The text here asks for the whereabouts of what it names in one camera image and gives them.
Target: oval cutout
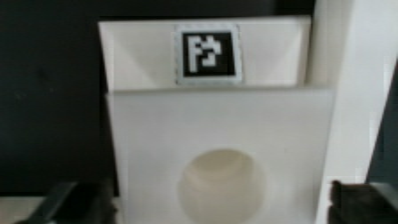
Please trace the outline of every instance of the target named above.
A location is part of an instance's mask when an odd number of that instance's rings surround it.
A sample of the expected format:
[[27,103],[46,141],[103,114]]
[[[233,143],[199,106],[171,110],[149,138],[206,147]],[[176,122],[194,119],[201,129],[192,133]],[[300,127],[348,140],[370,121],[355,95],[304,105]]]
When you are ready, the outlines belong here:
[[185,213],[199,224],[240,224],[263,204],[263,175],[251,156],[224,149],[190,162],[180,182]]

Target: white surface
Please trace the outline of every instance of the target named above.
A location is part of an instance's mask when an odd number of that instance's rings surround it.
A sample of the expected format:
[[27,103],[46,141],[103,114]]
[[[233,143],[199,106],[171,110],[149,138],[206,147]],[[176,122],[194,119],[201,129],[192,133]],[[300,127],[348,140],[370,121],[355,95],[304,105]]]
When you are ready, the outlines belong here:
[[108,102],[126,222],[313,223],[331,91],[133,92]]
[[311,83],[336,87],[316,224],[325,224],[331,180],[363,183],[398,56],[398,1],[320,0]]
[[238,26],[242,85],[295,86],[300,83],[307,63],[309,18],[101,22],[110,91],[181,88],[176,85],[176,25],[212,23]]

